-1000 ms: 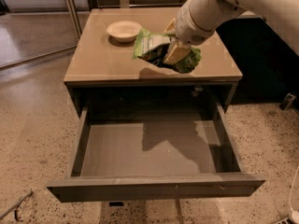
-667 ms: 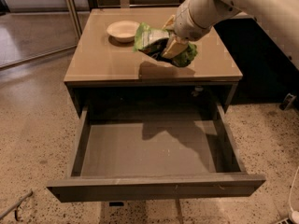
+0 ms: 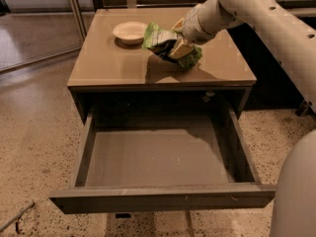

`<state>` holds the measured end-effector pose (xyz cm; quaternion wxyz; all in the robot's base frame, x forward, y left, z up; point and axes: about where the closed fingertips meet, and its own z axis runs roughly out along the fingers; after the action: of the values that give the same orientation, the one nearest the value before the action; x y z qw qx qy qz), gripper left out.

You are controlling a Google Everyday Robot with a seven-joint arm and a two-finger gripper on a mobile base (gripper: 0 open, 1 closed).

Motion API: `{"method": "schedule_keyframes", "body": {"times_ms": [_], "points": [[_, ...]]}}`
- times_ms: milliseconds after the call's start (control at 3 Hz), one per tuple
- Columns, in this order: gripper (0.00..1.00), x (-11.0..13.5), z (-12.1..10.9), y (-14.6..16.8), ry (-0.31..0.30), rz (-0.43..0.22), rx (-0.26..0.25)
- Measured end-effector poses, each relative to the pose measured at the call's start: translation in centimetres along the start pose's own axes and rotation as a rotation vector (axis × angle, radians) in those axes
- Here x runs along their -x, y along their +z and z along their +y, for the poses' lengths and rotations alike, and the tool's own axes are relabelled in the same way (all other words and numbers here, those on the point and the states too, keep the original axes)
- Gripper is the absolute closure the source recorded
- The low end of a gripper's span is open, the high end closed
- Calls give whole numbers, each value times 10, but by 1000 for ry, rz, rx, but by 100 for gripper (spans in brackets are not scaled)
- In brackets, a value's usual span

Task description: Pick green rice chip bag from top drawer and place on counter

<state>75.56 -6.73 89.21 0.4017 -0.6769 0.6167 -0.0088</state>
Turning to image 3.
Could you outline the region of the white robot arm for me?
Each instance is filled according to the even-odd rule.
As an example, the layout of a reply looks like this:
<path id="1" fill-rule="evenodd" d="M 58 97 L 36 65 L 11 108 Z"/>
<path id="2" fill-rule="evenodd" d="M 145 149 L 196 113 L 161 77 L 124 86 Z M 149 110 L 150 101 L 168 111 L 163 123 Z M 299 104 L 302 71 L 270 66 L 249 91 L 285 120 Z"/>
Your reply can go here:
<path id="1" fill-rule="evenodd" d="M 315 30 L 276 0 L 207 0 L 176 29 L 204 44 L 224 30 L 248 24 L 265 44 L 310 108 L 316 105 Z M 316 237 L 316 130 L 287 154 L 276 185 L 271 237 Z"/>

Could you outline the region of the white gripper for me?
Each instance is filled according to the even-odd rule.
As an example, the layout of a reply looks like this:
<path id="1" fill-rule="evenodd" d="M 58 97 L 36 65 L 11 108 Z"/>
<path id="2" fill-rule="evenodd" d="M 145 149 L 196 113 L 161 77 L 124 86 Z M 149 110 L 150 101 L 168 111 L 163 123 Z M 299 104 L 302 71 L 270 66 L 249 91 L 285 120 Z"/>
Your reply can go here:
<path id="1" fill-rule="evenodd" d="M 215 38 L 217 23 L 213 22 L 216 17 L 216 5 L 197 4 L 190 10 L 185 20 L 181 18 L 172 28 L 172 32 L 182 32 L 185 39 L 180 38 L 168 53 L 172 59 L 180 59 L 194 49 L 194 43 L 205 44 Z"/>

